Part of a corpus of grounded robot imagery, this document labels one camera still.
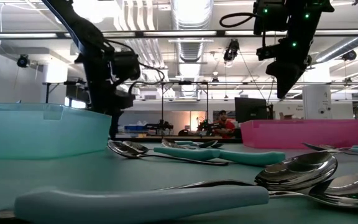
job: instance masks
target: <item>table surface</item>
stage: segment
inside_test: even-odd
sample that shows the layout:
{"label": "table surface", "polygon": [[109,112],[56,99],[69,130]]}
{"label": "table surface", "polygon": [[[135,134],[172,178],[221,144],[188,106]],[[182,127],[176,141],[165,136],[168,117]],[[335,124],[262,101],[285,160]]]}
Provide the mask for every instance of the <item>table surface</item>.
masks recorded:
{"label": "table surface", "polygon": [[[159,144],[145,144],[148,147]],[[265,152],[241,144],[225,144],[232,151]],[[312,152],[287,150],[287,157]],[[336,155],[334,177],[358,173],[358,156]],[[0,209],[16,196],[40,187],[95,191],[137,191],[204,180],[236,179],[252,183],[262,167],[232,163],[227,167],[204,166],[161,158],[128,160],[109,151],[48,161],[0,160]],[[319,205],[306,198],[284,198],[267,205],[244,207],[164,223],[358,223],[358,210]]]}

